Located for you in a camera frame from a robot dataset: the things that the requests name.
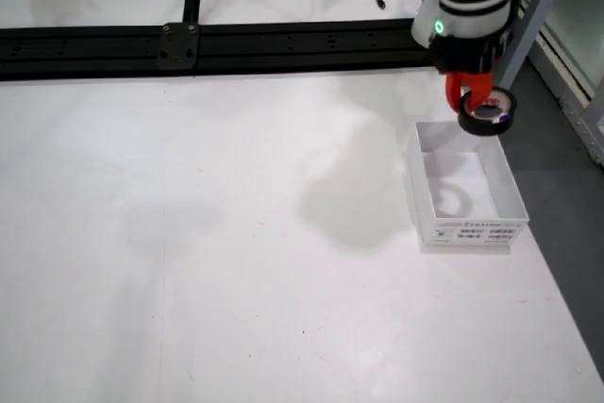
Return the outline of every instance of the black bracket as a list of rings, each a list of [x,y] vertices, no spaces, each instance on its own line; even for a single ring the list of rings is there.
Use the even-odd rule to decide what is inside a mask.
[[[166,71],[193,70],[197,63],[199,25],[168,23],[161,28],[158,68]]]

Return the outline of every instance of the white box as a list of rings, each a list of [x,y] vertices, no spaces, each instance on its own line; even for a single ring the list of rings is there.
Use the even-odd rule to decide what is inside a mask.
[[[407,163],[426,245],[510,245],[529,222],[497,137],[454,122],[416,123]]]

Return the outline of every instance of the white table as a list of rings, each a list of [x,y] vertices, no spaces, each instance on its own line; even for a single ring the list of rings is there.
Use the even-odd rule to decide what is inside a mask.
[[[0,25],[161,24],[182,0],[29,1]],[[386,1],[202,18],[419,6]],[[401,153],[451,117],[432,71],[0,85],[0,401],[604,401],[528,231],[506,256],[420,250]]]

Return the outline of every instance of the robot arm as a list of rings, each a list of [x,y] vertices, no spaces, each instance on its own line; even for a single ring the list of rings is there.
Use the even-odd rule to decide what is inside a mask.
[[[517,14],[512,0],[424,0],[411,34],[446,74],[449,105],[460,125],[477,135],[495,135],[511,125],[513,96],[493,86],[495,62],[505,52]],[[461,88],[469,92],[461,95]]]

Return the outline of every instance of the metal frame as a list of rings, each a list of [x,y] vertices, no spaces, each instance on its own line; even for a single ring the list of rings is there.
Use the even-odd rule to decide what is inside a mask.
[[[551,35],[545,27],[542,28],[555,0],[546,1],[549,3],[548,8],[537,12],[536,3],[539,0],[531,0],[525,13],[525,16],[532,13],[533,25],[539,26],[536,40],[529,47],[528,57],[547,87],[559,99],[562,112],[577,131],[592,160],[598,165],[604,165],[604,80],[600,81],[590,100],[550,45]]]
[[[530,0],[524,17],[514,27],[512,44],[495,71],[495,85],[504,89],[512,86],[554,1]]]
[[[200,0],[166,25],[0,30],[0,80],[203,76],[431,66],[412,19],[199,25]]]

